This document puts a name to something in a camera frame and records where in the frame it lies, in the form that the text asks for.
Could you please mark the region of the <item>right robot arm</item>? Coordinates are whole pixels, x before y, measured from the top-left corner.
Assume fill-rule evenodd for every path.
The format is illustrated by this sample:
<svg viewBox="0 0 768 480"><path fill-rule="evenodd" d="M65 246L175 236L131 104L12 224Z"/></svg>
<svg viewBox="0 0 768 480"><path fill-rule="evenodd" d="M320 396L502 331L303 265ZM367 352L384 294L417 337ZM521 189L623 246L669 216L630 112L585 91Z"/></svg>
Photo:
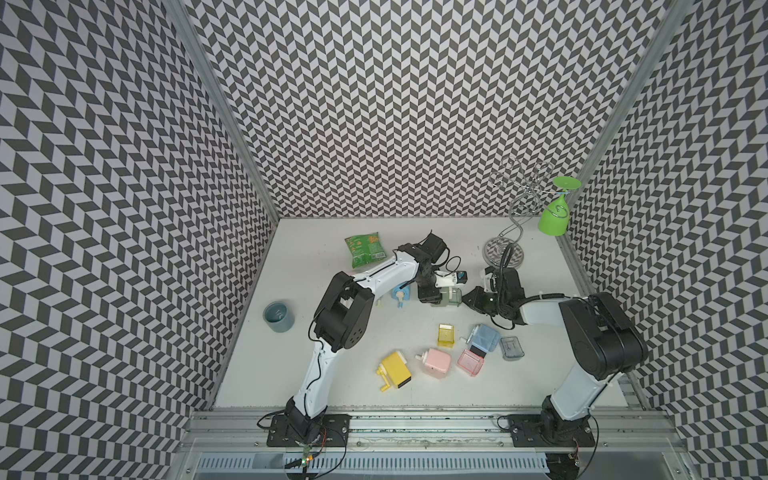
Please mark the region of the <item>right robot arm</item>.
<svg viewBox="0 0 768 480"><path fill-rule="evenodd" d="M561 385L542 403L539 431L547 442L569 440L588 426L591 408L612 380L631 372L649 355L646 341L619 302L609 293L586 297L564 293L528 296L518 272L486 269L488 286L462 296L472 311L518 326L562 327L575 364Z"/></svg>

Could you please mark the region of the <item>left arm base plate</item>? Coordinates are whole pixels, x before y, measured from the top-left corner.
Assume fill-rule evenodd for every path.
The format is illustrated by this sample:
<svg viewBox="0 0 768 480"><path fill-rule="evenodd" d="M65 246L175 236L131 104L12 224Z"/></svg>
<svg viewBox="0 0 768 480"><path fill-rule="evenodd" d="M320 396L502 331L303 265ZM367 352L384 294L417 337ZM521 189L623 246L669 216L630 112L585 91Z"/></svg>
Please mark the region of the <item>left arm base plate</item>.
<svg viewBox="0 0 768 480"><path fill-rule="evenodd" d="M285 414L271 419L267 430L268 447L321 446L344 447L348 443L352 417L346 414L324 414L314 420L294 422Z"/></svg>

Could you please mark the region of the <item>sage green pencil sharpener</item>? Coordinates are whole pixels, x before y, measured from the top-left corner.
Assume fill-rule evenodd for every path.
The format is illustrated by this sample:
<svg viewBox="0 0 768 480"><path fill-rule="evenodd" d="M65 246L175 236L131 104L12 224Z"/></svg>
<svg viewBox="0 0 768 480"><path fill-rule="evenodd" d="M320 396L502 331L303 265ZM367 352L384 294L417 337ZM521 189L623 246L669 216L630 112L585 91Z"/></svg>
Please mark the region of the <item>sage green pencil sharpener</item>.
<svg viewBox="0 0 768 480"><path fill-rule="evenodd" d="M433 307L459 307L462 304L462 291L456 286L439 288L439 296Z"/></svg>

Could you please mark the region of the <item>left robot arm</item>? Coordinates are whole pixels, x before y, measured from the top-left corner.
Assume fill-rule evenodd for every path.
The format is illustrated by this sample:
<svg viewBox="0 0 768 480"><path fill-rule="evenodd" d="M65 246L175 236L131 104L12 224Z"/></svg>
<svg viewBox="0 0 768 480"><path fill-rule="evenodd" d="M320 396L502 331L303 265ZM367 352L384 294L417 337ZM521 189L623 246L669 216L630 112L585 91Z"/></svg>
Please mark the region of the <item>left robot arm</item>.
<svg viewBox="0 0 768 480"><path fill-rule="evenodd" d="M398 286L414 284L420 302L439 302L436 272L447 251L444 240L430 233L420 242L399 246L390 258L368 270L333 276L310 324L313 359L298 392L286 403L288 419L312 423L324 414L336 358L362 339L376 300Z"/></svg>

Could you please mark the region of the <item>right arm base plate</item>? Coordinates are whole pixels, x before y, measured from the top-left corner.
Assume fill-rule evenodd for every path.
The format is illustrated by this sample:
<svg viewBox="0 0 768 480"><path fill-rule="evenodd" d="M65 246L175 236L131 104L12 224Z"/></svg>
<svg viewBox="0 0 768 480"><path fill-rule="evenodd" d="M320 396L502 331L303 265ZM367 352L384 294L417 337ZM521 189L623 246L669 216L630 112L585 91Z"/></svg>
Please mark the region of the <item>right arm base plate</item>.
<svg viewBox="0 0 768 480"><path fill-rule="evenodd" d="M596 438L589 418L568 421L551 412L513 414L505 417L516 447L594 447Z"/></svg>

